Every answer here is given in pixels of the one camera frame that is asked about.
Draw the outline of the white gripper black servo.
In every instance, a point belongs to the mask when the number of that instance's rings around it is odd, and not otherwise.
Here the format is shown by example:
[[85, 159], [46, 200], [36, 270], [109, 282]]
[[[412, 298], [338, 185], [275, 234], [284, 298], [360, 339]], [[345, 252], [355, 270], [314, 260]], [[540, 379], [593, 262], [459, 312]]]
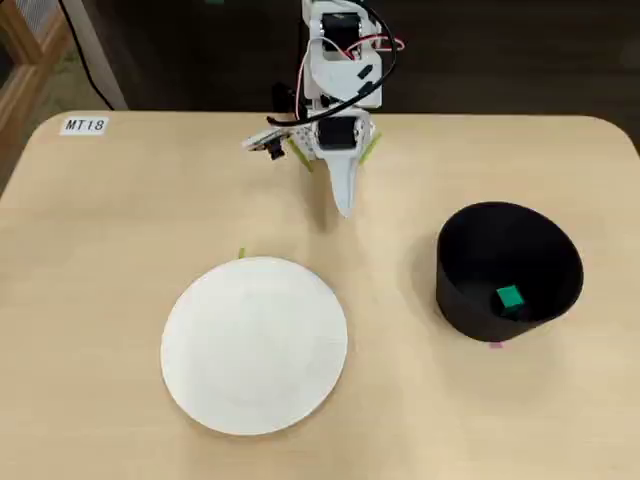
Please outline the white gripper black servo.
[[354, 207], [359, 160], [375, 140], [375, 123], [366, 112], [336, 115], [319, 120], [312, 128], [312, 149], [325, 160], [338, 212], [349, 218]]

